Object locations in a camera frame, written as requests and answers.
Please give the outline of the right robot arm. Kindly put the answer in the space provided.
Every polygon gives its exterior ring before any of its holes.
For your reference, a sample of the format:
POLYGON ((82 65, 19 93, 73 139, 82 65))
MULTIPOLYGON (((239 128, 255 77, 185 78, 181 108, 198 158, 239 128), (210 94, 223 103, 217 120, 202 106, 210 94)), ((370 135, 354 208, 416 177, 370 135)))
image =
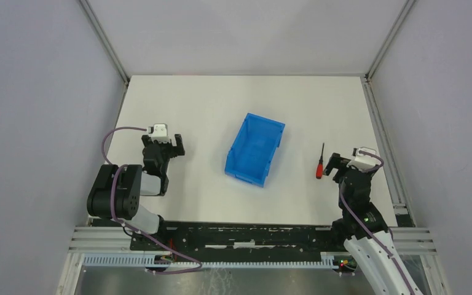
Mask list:
POLYGON ((400 258, 387 223, 371 200, 372 179, 384 165, 373 149, 361 147, 347 159, 333 153, 322 174, 333 170, 342 217, 331 229, 376 294, 421 294, 400 258))

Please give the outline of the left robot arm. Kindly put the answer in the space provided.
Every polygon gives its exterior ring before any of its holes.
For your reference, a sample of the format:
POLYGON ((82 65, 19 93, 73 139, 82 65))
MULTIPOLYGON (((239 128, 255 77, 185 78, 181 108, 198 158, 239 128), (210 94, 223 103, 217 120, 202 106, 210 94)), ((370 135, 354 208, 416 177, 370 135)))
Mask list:
POLYGON ((102 165, 87 198, 87 212, 90 216, 112 219, 111 211, 121 224, 132 226, 136 231, 156 234, 163 223, 163 217, 143 208, 141 197, 164 196, 168 189, 167 175, 170 160, 184 156, 183 139, 163 142, 142 136, 144 148, 143 164, 130 164, 120 169, 117 165, 102 165))

